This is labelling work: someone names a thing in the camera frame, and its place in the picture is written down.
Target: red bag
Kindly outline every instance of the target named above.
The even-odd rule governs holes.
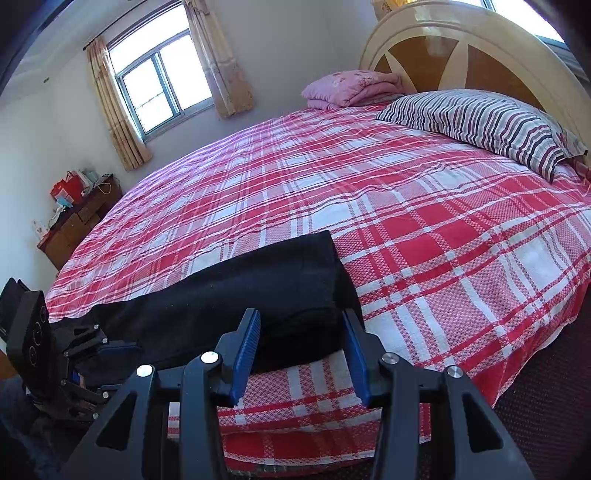
[[[54,200],[59,197],[67,200],[72,205],[80,203],[82,201],[82,191],[84,190],[84,184],[78,175],[69,171],[65,180],[57,182],[52,190],[51,196]]]

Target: beige curtain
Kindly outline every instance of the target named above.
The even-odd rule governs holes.
[[[374,6],[375,16],[378,20],[383,19],[392,10],[410,4],[415,0],[371,0],[371,4]]]
[[[234,54],[205,0],[183,0],[191,38],[212,93],[213,103],[222,118],[252,109],[254,98]]]
[[[146,163],[152,154],[145,146],[121,96],[109,51],[102,37],[96,38],[88,46],[86,54],[92,84],[105,115],[111,140],[125,170],[131,171]]]

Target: pillowcase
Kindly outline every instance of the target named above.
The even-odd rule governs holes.
[[[552,183],[558,162],[587,147],[550,115],[500,93],[443,90],[407,95],[377,116],[406,127],[447,135],[511,158]]]

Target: folded pink blanket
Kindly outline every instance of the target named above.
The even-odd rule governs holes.
[[[330,110],[387,101],[387,96],[403,93],[398,73],[350,70],[322,77],[309,84],[301,94],[308,99],[309,107]]]

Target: bed frame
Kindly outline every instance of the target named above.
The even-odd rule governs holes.
[[[503,93],[546,111],[591,145],[591,99],[583,86],[542,41],[486,8],[446,0],[407,4],[379,22],[360,68],[400,73],[407,93]]]

